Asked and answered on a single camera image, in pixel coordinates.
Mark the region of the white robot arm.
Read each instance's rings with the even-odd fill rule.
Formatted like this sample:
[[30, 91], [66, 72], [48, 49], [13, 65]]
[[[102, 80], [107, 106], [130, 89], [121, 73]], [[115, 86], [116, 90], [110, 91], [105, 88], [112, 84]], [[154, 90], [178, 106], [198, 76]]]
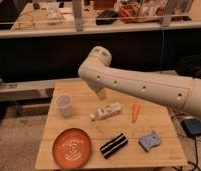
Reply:
[[94, 47], [78, 69], [79, 77], [103, 100], [106, 88], [179, 109], [201, 120], [201, 79], [110, 67], [112, 55]]

